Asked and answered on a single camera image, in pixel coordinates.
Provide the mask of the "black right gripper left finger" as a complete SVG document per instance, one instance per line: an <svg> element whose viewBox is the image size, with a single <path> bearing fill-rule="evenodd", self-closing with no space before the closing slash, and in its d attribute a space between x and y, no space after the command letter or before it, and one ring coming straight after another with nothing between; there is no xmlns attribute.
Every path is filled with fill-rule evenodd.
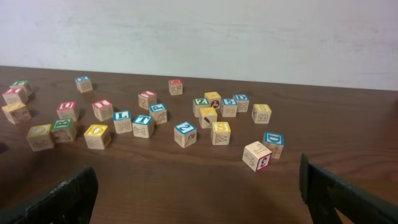
<svg viewBox="0 0 398 224"><path fill-rule="evenodd" d="M8 210L1 223L89 223L98 193L92 167Z"/></svg>

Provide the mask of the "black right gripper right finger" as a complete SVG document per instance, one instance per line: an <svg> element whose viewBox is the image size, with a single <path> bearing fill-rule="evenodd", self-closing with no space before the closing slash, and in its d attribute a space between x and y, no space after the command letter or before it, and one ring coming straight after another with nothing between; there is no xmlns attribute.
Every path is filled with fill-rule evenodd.
<svg viewBox="0 0 398 224"><path fill-rule="evenodd" d="M299 189L314 223L341 223L341 212L353 223L397 224L397 206L308 161L301 155Z"/></svg>

